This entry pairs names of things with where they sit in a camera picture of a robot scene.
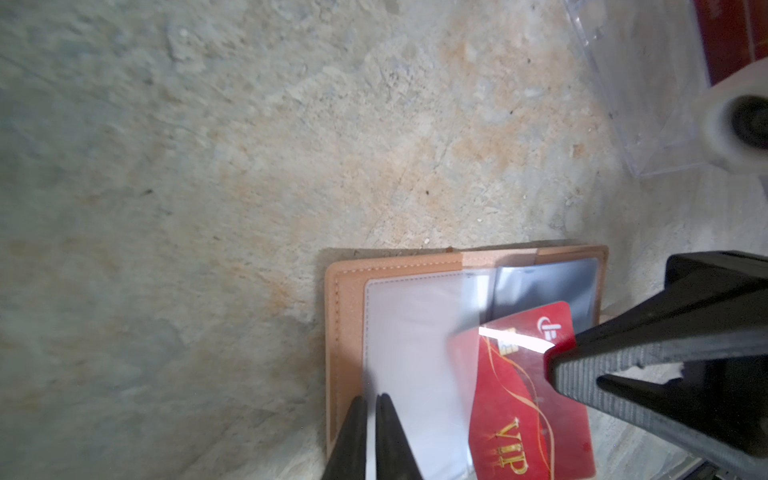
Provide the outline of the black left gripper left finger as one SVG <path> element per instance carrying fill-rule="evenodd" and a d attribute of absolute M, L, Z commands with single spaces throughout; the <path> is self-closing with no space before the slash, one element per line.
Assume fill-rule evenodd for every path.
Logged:
<path fill-rule="evenodd" d="M 322 480 L 364 480 L 367 462 L 368 407 L 364 397 L 355 397 L 331 452 Z"/>

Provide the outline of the tan leather card holder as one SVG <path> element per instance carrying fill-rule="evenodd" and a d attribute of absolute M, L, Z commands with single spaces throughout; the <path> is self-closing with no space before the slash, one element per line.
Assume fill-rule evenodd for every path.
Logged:
<path fill-rule="evenodd" d="M 331 264 L 324 282 L 328 460 L 352 400 L 362 396 L 365 479 L 376 479 L 375 405 L 386 393 L 423 479 L 477 478 L 451 338 L 555 302 L 569 305 L 576 337 L 598 323 L 607 260 L 604 245 L 576 245 Z"/>

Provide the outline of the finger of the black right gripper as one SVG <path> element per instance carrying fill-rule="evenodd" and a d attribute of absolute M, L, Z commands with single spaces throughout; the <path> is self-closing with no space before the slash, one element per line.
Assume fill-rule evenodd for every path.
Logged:
<path fill-rule="evenodd" d="M 767 475 L 767 260 L 675 254 L 663 289 L 545 356 L 560 394 L 742 479 Z"/>

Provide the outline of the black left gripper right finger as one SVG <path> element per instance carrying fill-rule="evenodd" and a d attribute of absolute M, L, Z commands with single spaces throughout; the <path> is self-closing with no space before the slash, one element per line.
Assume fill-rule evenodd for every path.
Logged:
<path fill-rule="evenodd" d="M 377 480 L 422 480 L 396 408 L 389 394 L 375 405 L 375 460 Z"/>

